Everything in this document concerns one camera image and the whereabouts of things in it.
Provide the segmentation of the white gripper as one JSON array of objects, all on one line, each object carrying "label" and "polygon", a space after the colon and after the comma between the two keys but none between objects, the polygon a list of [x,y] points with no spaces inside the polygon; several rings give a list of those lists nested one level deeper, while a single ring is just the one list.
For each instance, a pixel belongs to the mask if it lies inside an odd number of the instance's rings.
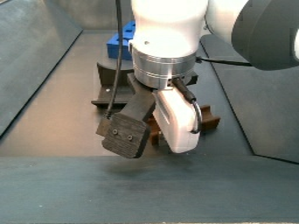
[{"label": "white gripper", "polygon": [[197,147],[201,137],[201,134],[193,134],[197,124],[194,107],[175,87],[154,91],[154,98],[154,118],[166,142],[174,153],[185,153]]}]

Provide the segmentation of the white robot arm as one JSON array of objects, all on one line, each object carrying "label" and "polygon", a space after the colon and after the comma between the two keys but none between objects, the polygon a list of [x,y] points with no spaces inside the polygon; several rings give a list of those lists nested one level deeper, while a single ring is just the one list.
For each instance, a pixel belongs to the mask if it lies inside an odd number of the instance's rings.
[{"label": "white robot arm", "polygon": [[173,152],[193,150],[202,110],[187,82],[201,39],[215,35],[261,70],[299,67],[299,0],[131,0],[135,77],[155,89],[154,118]]}]

